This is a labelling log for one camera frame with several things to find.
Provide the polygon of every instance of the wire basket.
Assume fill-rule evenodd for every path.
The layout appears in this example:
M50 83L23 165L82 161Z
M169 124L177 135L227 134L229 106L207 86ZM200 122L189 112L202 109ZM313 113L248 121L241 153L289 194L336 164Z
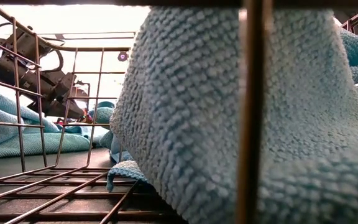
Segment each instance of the wire basket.
M86 47L62 47L53 45L45 39L39 37L27 27L6 14L0 9L0 16L7 19L13 26L13 50L0 45L0 49L14 55L14 78L15 85L10 86L1 83L1 86L15 90L17 124L2 123L0 126L17 126L19 132L20 146L20 172L13 167L18 163L15 159L0 159L0 223L20 223L27 222L96 222L109 223L133 222L133 223L183 223L183 220L167 206L157 195L155 190L149 186L142 185L131 179L116 178L114 185L115 191L108 193L105 189L106 175L112 164L107 159L107 150L94 150L92 144L89 151L75 155L62 154L63 137L67 126L90 126L92 127L90 142L94 138L95 126L109 126L109 124L97 124L95 120L91 124L67 124L68 107L65 109L63 120L62 136L57 155L47 155L45 152L44 125L42 123L42 104L43 95L40 89L40 56L39 48L36 47L35 61L31 61L17 53L17 28L29 34L35 40L35 46L39 42L61 51L71 51L75 53L75 58L81 52L99 52L101 57L100 70L85 72L94 75L98 79L96 96L69 96L68 99L89 99L95 100L96 105L100 100L114 99L114 97L100 97L100 83L103 57L106 52L123 52L128 48L86 48ZM37 91L31 92L19 88L19 75L17 71L18 60L31 63L36 67ZM73 71L75 74L76 60L74 61ZM39 125L21 123L21 103L20 93L26 93L37 97L39 107ZM23 146L23 127L39 128L42 142L42 155L30 157L25 155ZM51 164L50 159L56 156L55 162Z

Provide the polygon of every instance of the wire rack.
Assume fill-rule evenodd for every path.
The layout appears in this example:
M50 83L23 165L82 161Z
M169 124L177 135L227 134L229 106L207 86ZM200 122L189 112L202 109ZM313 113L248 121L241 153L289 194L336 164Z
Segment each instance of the wire rack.
M25 0L0 0L0 4L81 4L89 3L85 0L70 0L70 1L25 1ZM273 7L358 7L358 1L352 0L315 0L315 1L297 1L297 0L247 0L242 2L240 0L228 0L228 1L159 1L159 0L116 0L116 1L92 1L93 4L116 4L116 5L131 5L131 6L221 6L221 7L242 7L247 8L247 25L242 21L242 27L246 27L247 36L243 37L245 63L247 64L248 74L246 76L247 86L246 93L242 97L241 105L244 108L242 112L242 129L241 129L241 142L240 142L240 154L239 154L239 178L238 178L238 204L237 204L237 222L238 223L252 223L255 213L255 205L257 198L257 180L259 173L259 148L260 148L260 130L261 130L261 118L262 118L262 105L263 105L263 87L264 87L264 49L265 40L269 34L269 22L271 21ZM86 47L61 47L53 45L33 33L31 30L17 22L13 17L6 14L0 9L0 15L7 19L13 25L13 35L16 37L16 27L20 28L24 32L32 35L35 38L35 44L44 42L47 46L58 49L74 52L77 56L78 52L101 52L101 61L103 61L103 55L105 52L110 51L128 51L128 48L86 48ZM351 30L352 21L348 24L348 29ZM13 50L8 50L0 45L0 49L3 49L14 57L15 65L15 86L0 85L11 88L16 91L16 95L19 96L19 92L26 92L37 96L38 106L40 107L41 97L40 94L40 65L39 65L39 53L36 52L36 60L34 62L21 57L17 54L17 43L14 41ZM19 88L18 74L17 74L17 60L25 60L32 63L37 67L37 92L28 92ZM102 69L98 72L93 72L98 77L98 83L100 84ZM102 99L99 97L99 87L96 97L92 99ZM19 111L20 101L17 97L17 111ZM62 131L62 139L64 135L64 128L68 126L66 120L68 116L68 108L65 111L65 119ZM0 123L0 125L17 126L19 130L19 136L21 136L20 127L29 127L26 124L20 124L20 113L17 115L18 124ZM89 126L103 126L108 124L89 124ZM33 128L40 128L42 144L43 139L43 125L31 126ZM126 222L126 223L153 223L160 220L161 223L183 223L179 217L175 215L175 212L170 210L166 205L161 202L158 209L152 209L153 203L160 201L156 193L146 185L142 185L131 179L114 179L114 185L123 187L125 189L121 192L106 193L104 186L106 185L105 177L110 167L92 167L92 160L94 158L95 150L92 150L89 146L89 152L86 155L86 162L79 167L61 167L61 155L62 140L59 147L59 152L56 157L54 165L47 163L47 155L42 155L44 167L40 169L26 169L25 156L23 152L22 138L20 140L21 150L21 172L0 178L0 201L1 200L23 200L23 202L10 205L10 207L21 207L24 204L33 205L32 200L44 200L44 203L33 205L32 208L10 213L7 207L3 207L0 204L0 222L4 223L20 223L20 222L96 222L96 223L108 223L108 222ZM63 192L37 192L31 191L36 187L63 187ZM103 190L99 191L87 191L85 189L93 189L102 187ZM103 211L91 212L89 208L83 211L65 211L57 212L53 207L58 207L58 204L62 201L69 200L108 200L112 202L109 204L109 208ZM125 209L128 208L129 201L136 201L138 207L134 210Z

